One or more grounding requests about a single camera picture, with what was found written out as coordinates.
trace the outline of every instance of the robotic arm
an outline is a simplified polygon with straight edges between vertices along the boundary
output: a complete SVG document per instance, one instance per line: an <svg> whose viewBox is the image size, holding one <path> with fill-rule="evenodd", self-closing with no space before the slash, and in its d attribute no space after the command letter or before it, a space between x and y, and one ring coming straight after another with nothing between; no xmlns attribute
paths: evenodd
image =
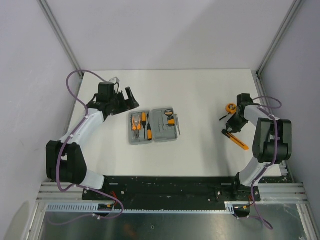
<svg viewBox="0 0 320 240"><path fill-rule="evenodd" d="M73 135L71 133L75 128L70 129L59 141L48 142L46 145L46 175L49 179L56 179L59 152L63 143L71 135L71 139L62 153L63 157L67 156L67 160L61 160L60 180L93 189L101 189L103 187L105 177L87 169L82 148L92 133L106 121L108 116L124 113L139 107L139 103L135 100L130 87L125 88L128 96L127 100L125 100L122 91L118 93L119 82L119 79L114 77L108 82L99 83L98 93L86 105L88 115L83 124Z"/></svg>
<svg viewBox="0 0 320 240"><path fill-rule="evenodd" d="M227 121L228 135L235 138L232 133L239 133L241 129L251 122L256 127L252 146L253 158L244 170L238 173L238 181L241 186L250 187L264 168L269 165L275 154L275 123L261 106L253 102L250 94L242 93L237 96L236 113ZM274 164L280 164L288 160L292 153L292 123L286 119L276 118L278 129L277 155Z"/></svg>

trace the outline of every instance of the pliers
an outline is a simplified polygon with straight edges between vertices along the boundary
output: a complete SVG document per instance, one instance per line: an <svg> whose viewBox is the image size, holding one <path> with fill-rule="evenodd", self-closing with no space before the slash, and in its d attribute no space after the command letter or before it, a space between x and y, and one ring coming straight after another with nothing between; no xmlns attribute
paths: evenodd
<svg viewBox="0 0 320 240"><path fill-rule="evenodd" d="M134 138L139 138L139 130L141 130L141 119L140 115L132 115L132 131L134 132Z"/></svg>

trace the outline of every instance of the white wall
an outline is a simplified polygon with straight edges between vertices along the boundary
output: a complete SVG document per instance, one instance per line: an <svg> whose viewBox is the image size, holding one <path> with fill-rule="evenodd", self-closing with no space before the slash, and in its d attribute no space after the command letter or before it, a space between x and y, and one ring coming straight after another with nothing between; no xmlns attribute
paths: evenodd
<svg viewBox="0 0 320 240"><path fill-rule="evenodd" d="M6 237L20 238L46 179L46 143L61 137L73 105L72 70L37 1L1 2L0 239L16 214Z"/></svg>
<svg viewBox="0 0 320 240"><path fill-rule="evenodd" d="M283 102L276 111L292 121L289 165L303 182L320 226L320 1L308 0L263 72L269 96Z"/></svg>
<svg viewBox="0 0 320 240"><path fill-rule="evenodd" d="M293 0L48 0L93 70L256 70Z"/></svg>

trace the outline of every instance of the gray tool case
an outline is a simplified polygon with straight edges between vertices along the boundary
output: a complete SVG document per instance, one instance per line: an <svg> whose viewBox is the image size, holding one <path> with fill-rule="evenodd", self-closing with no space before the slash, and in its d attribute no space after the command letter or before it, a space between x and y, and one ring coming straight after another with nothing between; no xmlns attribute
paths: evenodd
<svg viewBox="0 0 320 240"><path fill-rule="evenodd" d="M146 117L145 133L142 124L142 113L149 115L152 139L148 140L148 117ZM140 119L141 130L133 130L133 118ZM170 142L178 138L175 113L172 107L129 113L129 143L131 145L150 144L153 142Z"/></svg>

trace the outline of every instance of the open toolbox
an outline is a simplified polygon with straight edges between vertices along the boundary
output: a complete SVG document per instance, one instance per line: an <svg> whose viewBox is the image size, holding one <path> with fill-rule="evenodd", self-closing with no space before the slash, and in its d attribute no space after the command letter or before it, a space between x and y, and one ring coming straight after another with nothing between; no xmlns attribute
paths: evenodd
<svg viewBox="0 0 320 240"><path fill-rule="evenodd" d="M131 145L170 142L178 138L179 120L172 107L129 114L129 143Z"/></svg>

